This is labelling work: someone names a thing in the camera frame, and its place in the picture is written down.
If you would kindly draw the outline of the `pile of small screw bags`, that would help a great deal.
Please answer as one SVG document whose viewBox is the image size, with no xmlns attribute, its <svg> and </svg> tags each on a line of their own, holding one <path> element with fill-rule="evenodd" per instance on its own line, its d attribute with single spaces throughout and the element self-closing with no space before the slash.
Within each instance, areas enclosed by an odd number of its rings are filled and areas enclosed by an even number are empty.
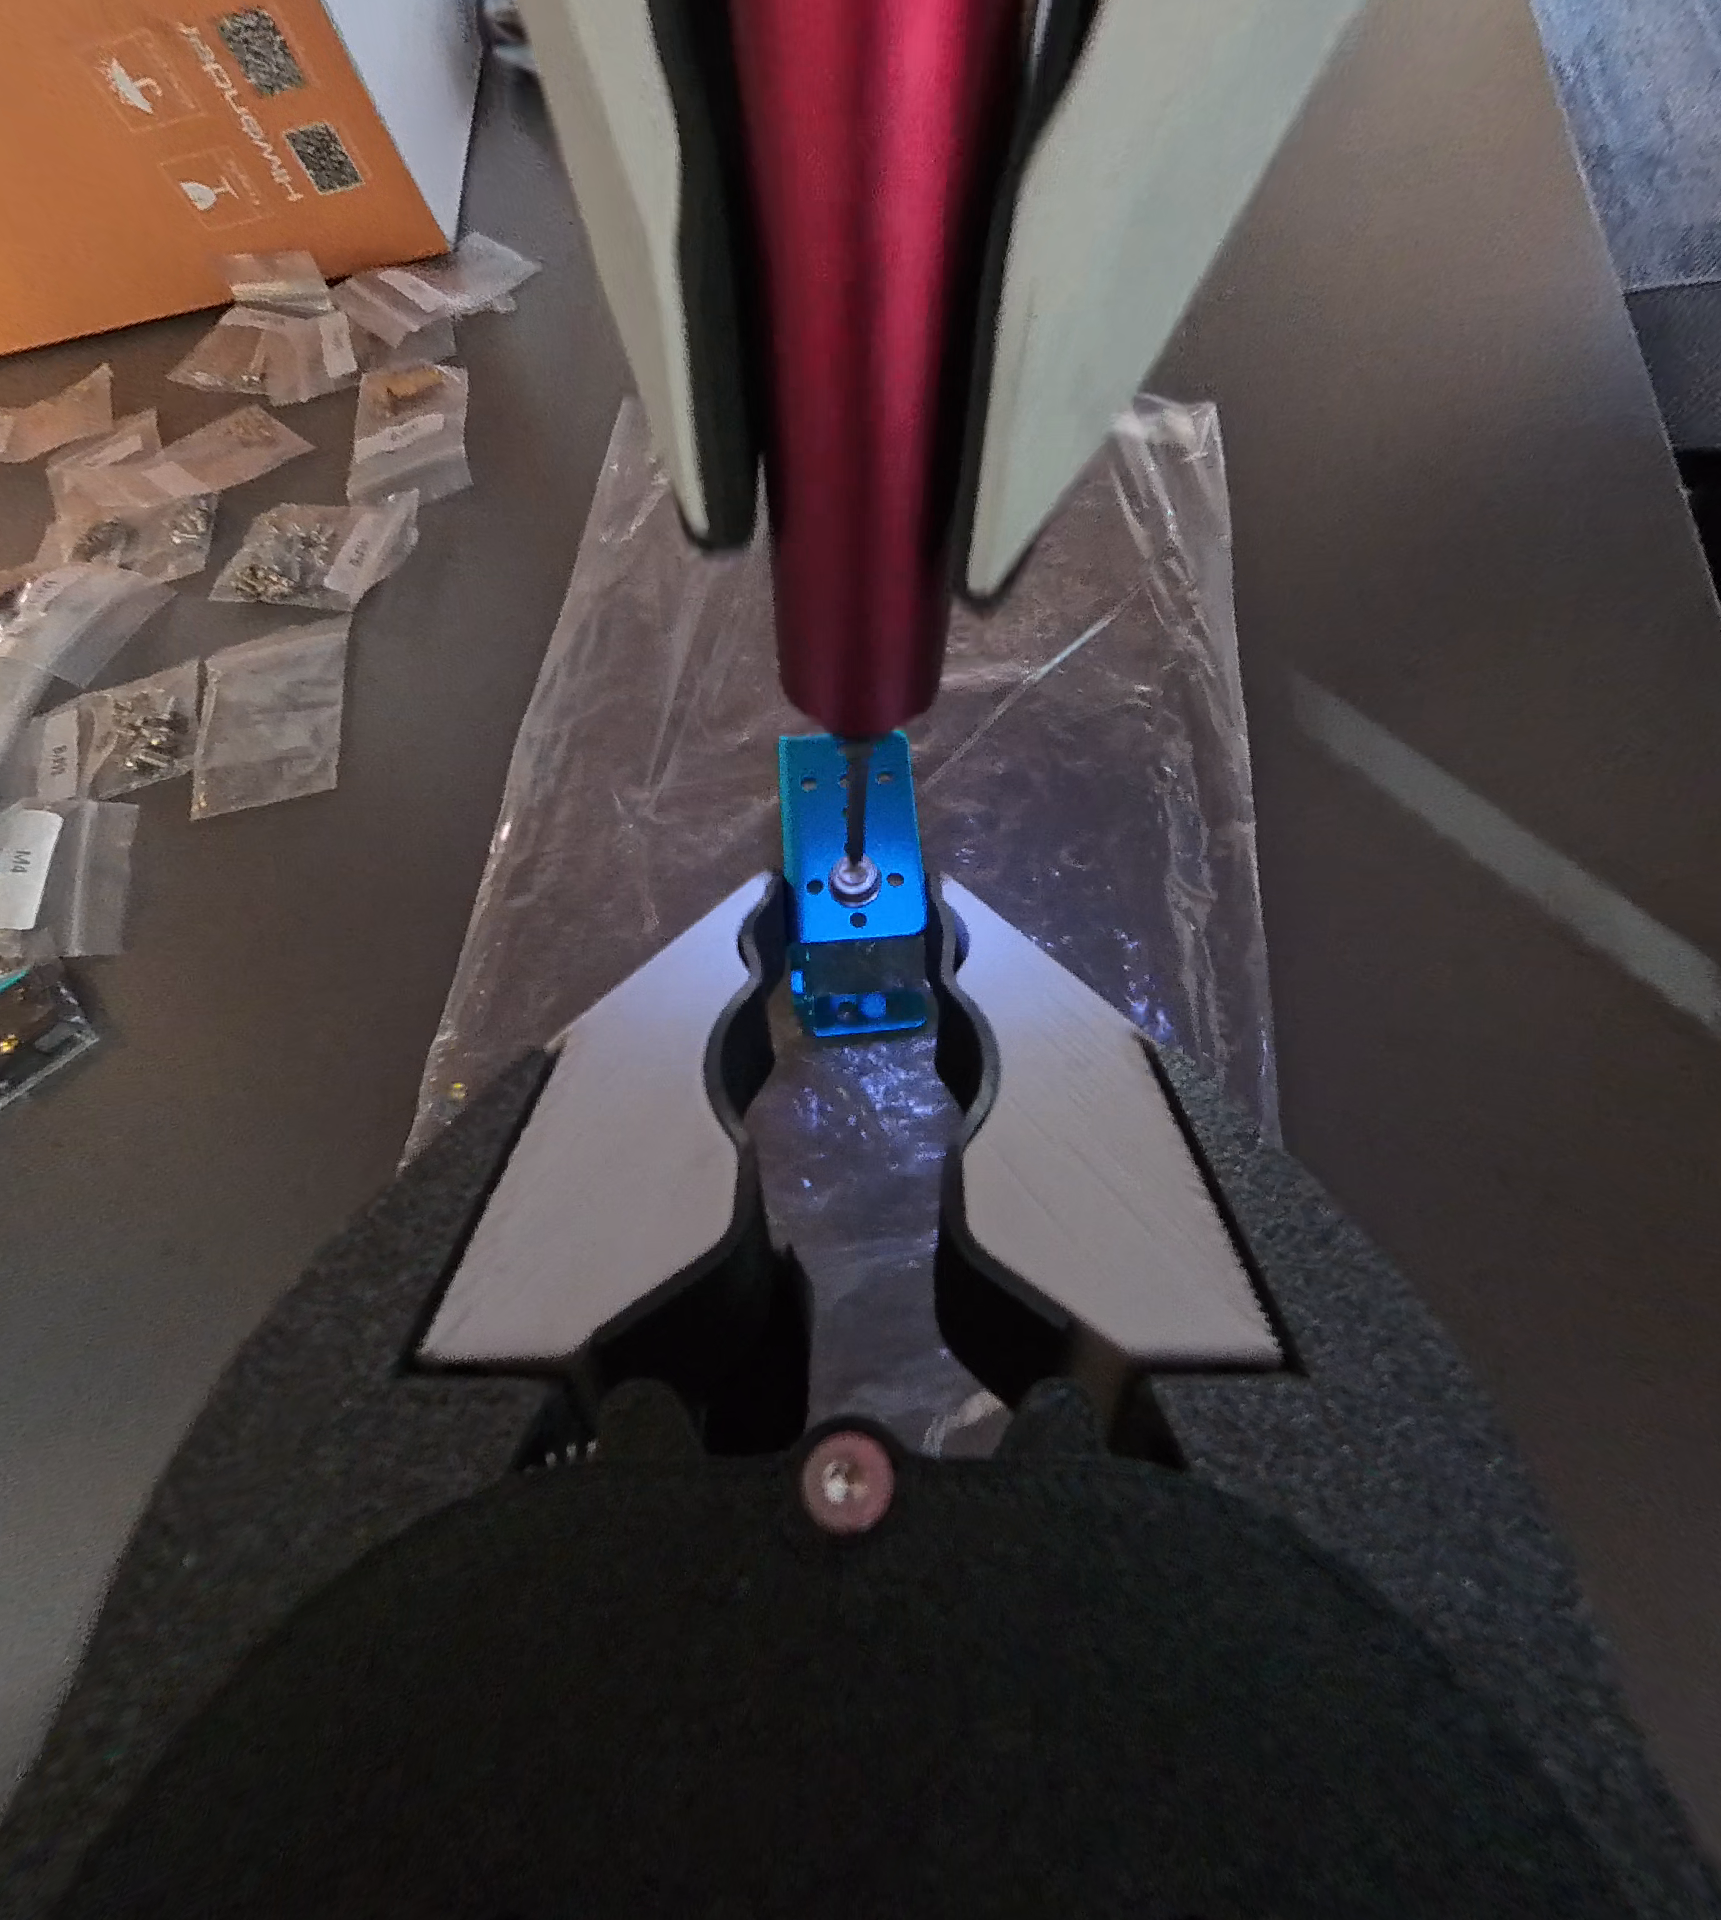
<svg viewBox="0 0 1721 1920">
<path fill-rule="evenodd" d="M 53 677 L 0 765 L 0 1110 L 99 1041 L 66 962 L 124 949 L 133 794 L 186 780 L 203 822 L 337 787 L 350 615 L 413 554 L 420 510 L 470 487 L 452 328 L 510 311 L 536 267 L 470 233 L 339 284 L 306 252 L 223 272 L 230 303 L 169 381 L 230 413 L 167 444 L 153 408 L 114 413 L 109 365 L 0 406 L 0 467 L 43 463 L 53 501 L 32 561 L 0 569 L 0 659 Z M 206 573 L 223 496 L 314 453 L 285 413 L 344 390 L 344 496 L 264 508 L 206 589 L 302 621 L 106 682 Z"/>
</svg>

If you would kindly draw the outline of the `orange cardboard box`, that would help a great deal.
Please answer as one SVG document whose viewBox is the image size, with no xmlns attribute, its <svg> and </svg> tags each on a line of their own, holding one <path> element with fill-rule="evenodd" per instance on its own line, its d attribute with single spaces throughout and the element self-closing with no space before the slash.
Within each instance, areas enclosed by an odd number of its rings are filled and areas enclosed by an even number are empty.
<svg viewBox="0 0 1721 1920">
<path fill-rule="evenodd" d="M 459 237 L 476 5 L 0 3 L 0 357 Z"/>
</svg>

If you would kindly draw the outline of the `red electric screwdriver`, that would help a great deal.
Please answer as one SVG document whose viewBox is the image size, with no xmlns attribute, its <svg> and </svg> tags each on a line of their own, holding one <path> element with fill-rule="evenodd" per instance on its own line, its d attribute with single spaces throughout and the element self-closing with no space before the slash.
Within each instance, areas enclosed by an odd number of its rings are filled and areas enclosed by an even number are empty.
<svg viewBox="0 0 1721 1920">
<path fill-rule="evenodd" d="M 734 3 L 761 311 L 777 666 L 842 755 L 936 696 L 977 283 L 1016 130 L 1024 5 Z"/>
</svg>

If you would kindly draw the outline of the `large clear plastic bag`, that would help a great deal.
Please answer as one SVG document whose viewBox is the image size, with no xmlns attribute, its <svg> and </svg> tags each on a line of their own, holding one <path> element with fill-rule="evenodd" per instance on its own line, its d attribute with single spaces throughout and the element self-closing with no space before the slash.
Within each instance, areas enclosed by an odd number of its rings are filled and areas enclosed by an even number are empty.
<svg viewBox="0 0 1721 1920">
<path fill-rule="evenodd" d="M 407 1156 L 759 870 L 779 867 L 764 536 L 703 554 L 627 398 L 516 736 Z M 1140 396 L 992 611 L 957 608 L 911 726 L 932 875 L 960 880 L 1279 1136 L 1231 506 L 1210 403 Z M 752 1107 L 777 1236 L 814 1289 L 816 1419 L 931 1457 L 1009 1417 L 943 1347 L 950 1105 L 932 1039 L 813 1047 L 771 1003 Z"/>
</svg>

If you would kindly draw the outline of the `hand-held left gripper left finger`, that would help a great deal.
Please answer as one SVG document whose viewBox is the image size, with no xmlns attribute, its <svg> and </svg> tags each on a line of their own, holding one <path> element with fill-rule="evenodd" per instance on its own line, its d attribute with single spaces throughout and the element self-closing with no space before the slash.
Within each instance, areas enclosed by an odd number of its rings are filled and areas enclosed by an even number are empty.
<svg viewBox="0 0 1721 1920">
<path fill-rule="evenodd" d="M 775 1071 L 782 890 L 756 875 L 569 1022 L 416 1361 L 729 1375 L 781 1287 L 747 1116 Z"/>
</svg>

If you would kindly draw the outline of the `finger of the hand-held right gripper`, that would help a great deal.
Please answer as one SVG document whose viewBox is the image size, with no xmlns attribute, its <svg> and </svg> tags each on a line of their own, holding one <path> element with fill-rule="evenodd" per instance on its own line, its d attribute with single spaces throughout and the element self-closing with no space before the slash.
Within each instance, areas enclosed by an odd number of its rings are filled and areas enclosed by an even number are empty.
<svg viewBox="0 0 1721 1920">
<path fill-rule="evenodd" d="M 745 546 L 761 403 L 729 6 L 522 3 L 518 21 L 683 525 Z"/>
<path fill-rule="evenodd" d="M 1024 5 L 969 280 L 958 597 L 1006 592 L 1203 289 L 1357 3 Z"/>
</svg>

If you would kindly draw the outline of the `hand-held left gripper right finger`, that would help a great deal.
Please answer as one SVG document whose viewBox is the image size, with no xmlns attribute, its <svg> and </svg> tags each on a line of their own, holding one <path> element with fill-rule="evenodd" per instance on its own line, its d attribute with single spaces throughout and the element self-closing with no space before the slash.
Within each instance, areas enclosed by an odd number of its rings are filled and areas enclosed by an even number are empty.
<svg viewBox="0 0 1721 1920">
<path fill-rule="evenodd" d="M 1279 1370 L 1288 1347 L 1159 1058 L 1132 1021 L 946 880 L 936 1054 L 965 1107 L 944 1252 L 1018 1302 L 1044 1370 Z"/>
</svg>

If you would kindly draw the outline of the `blue perforated metal bracket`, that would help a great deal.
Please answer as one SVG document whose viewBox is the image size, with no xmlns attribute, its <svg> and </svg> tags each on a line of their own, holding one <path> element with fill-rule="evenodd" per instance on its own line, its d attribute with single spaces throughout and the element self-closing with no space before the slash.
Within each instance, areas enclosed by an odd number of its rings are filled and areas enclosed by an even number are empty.
<svg viewBox="0 0 1721 1920">
<path fill-rule="evenodd" d="M 821 1045 L 915 1036 L 932 1018 L 929 885 L 906 734 L 873 747 L 864 855 L 881 889 L 858 910 L 826 890 L 832 862 L 849 853 L 851 770 L 830 734 L 786 734 L 777 744 L 786 980 L 803 1035 Z"/>
</svg>

